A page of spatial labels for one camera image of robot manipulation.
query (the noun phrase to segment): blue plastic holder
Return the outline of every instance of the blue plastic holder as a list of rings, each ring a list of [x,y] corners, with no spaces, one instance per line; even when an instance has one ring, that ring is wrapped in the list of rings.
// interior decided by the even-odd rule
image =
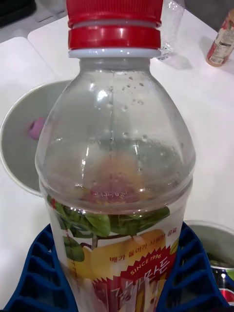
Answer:
[[[211,311],[228,307],[200,240],[184,223],[172,273],[156,312]],[[18,286],[5,307],[12,312],[77,312],[48,225],[32,244]]]

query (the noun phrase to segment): grey floor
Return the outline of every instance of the grey floor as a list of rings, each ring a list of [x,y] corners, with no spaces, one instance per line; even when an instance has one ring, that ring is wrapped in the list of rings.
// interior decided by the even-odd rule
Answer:
[[[64,0],[36,0],[37,10],[31,16],[0,28],[0,43],[14,37],[25,37],[46,24],[66,15]]]
[[[36,0],[36,2],[37,10],[33,15],[0,29],[0,42],[14,37],[26,38],[30,31],[66,15],[65,0]],[[217,31],[228,11],[234,8],[234,0],[185,0],[185,4],[191,13]]]

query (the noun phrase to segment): plastic bottle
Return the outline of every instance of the plastic bottle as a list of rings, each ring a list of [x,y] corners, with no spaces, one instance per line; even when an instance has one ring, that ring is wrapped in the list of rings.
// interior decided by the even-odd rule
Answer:
[[[176,257],[195,151],[150,73],[162,1],[68,0],[80,74],[53,107],[36,167],[79,312],[154,311]]]
[[[226,63],[234,49],[234,9],[226,17],[213,42],[206,61],[214,67],[220,67]]]

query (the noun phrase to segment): white countertop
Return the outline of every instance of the white countertop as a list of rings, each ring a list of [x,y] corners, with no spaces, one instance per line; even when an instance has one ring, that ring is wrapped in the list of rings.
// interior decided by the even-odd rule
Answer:
[[[17,99],[57,79],[25,38],[0,44],[0,124]],[[19,281],[28,250],[49,223],[44,201],[16,185],[0,164],[0,309]]]
[[[221,68],[205,62],[216,32],[185,12],[178,54],[151,71],[171,95],[194,140],[197,162],[186,219],[234,225],[234,59]],[[0,44],[0,122],[14,102],[36,85],[73,78],[67,18]],[[0,166],[0,308],[12,295],[28,249],[49,223],[43,200],[21,190]]]

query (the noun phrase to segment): red bottle cap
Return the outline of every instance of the red bottle cap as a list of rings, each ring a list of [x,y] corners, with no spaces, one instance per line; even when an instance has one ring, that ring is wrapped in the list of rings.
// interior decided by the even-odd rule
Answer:
[[[163,0],[67,0],[69,48],[160,48]]]

